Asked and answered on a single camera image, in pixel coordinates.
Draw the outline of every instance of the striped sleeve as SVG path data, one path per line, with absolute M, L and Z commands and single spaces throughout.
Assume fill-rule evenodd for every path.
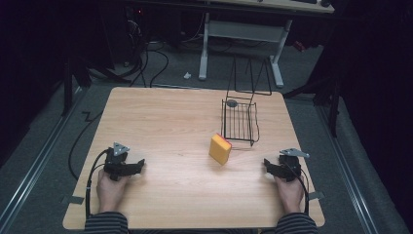
M 128 220 L 116 212 L 95 214 L 86 220 L 84 233 L 128 233 Z
M 316 234 L 319 233 L 314 221 L 304 213 L 291 213 L 280 218 L 276 234 Z

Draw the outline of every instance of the sleeve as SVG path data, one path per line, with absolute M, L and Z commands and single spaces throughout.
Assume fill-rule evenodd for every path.
M 128 220 L 123 214 L 116 212 L 95 214 L 86 220 L 84 233 L 128 233 Z
M 280 218 L 276 226 L 276 234 L 316 234 L 319 233 L 316 223 L 304 213 L 291 213 Z

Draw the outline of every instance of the gray carpet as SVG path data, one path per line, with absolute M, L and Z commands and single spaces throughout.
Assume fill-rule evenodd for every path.
M 255 68 L 259 67 L 262 59 L 271 52 L 269 48 L 273 46 L 265 44 L 250 47 L 240 43 L 231 45 L 229 50 L 225 52 L 219 52 L 226 50 L 229 45 L 222 43 L 212 45 L 211 49 L 213 51 L 209 54 L 208 78 L 205 81 L 200 81 L 197 77 L 201 49 L 188 48 L 197 45 L 186 44 L 179 50 L 161 44 L 151 45 L 151 49 L 160 48 L 158 51 L 167 55 L 169 59 L 167 69 L 154 80 L 154 87 L 170 85 L 203 89 L 226 89 L 227 79 L 231 72 L 230 67 L 233 62 L 232 53 L 238 54 L 237 63 L 240 64 L 240 67 L 246 64 L 247 58 L 251 58 L 253 68 Z M 272 89 L 286 93 L 304 85 L 321 51 L 322 48 L 319 47 L 300 53 L 294 48 L 286 47 L 280 60 L 284 88 L 276 89 L 273 80 L 271 80 Z M 166 58 L 158 53 L 149 53 L 148 66 L 144 72 L 146 85 L 149 85 L 150 78 L 164 67 L 166 61 Z M 119 67 L 117 72 L 122 72 L 123 69 L 125 68 Z M 191 73 L 192 78 L 184 79 L 183 76 L 186 72 Z M 241 78 L 240 84 L 242 87 L 247 87 L 248 83 L 243 79 Z M 259 87 L 266 89 L 265 85 L 265 82 L 261 80 Z M 111 89 L 116 86 L 121 85 L 109 80 L 94 79 L 93 85 L 74 109 L 66 128 L 57 140 L 50 160 L 39 179 L 33 184 L 32 191 L 9 229 L 10 233 L 76 233 L 62 227 L 67 205 L 62 204 L 61 199 L 63 196 L 70 196 L 76 185 L 75 179 L 68 170 L 68 155 L 76 137 L 88 125 L 88 122 L 85 121 L 86 114 L 82 112 L 89 111 L 91 118 L 93 118 L 104 108 Z M 138 79 L 135 86 L 142 87 L 142 80 Z M 49 104 L 32 122 L 30 131 L 11 159 L 1 169 L 0 209 L 2 211 L 7 207 L 16 189 L 18 189 L 19 183 L 59 120 L 62 104 L 62 88 L 60 88 Z M 325 194 L 325 198 L 320 200 L 320 203 L 326 222 L 319 229 L 319 233 L 364 233 L 342 175 L 338 170 L 328 133 L 325 131 L 324 123 L 311 102 L 311 96 L 302 95 L 287 99 L 286 104 L 302 149 L 312 155 L 307 160 L 307 164 L 315 188 Z M 385 187 L 369 163 L 343 101 L 340 103 L 340 115 L 337 124 L 338 140 L 374 217 L 378 232 L 409 233 L 394 209 Z M 72 166 L 76 174 L 80 173 L 82 169 L 97 125 L 98 121 L 90 125 L 74 149 Z

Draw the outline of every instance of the desk leg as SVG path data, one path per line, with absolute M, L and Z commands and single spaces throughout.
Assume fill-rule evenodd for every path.
M 289 28 L 291 27 L 292 20 L 288 20 L 285 24 L 285 28 L 282 31 L 282 36 L 277 47 L 276 54 L 270 56 L 271 67 L 273 68 L 274 79 L 276 80 L 276 86 L 278 88 L 283 87 L 282 74 L 280 73 L 279 59 L 282 54 L 282 48 L 285 44 L 286 37 L 288 36 Z
M 203 53 L 201 54 L 201 64 L 200 64 L 200 80 L 205 80 L 207 78 L 207 38 L 209 34 L 209 13 L 206 13 L 206 23 L 204 26 L 204 46 Z

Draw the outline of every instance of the dark wall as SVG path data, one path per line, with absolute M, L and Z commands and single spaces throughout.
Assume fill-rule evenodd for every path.
M 385 2 L 364 28 L 342 95 L 367 154 L 413 231 L 413 3 Z
M 0 166 L 62 79 L 62 42 L 45 1 L 0 3 Z

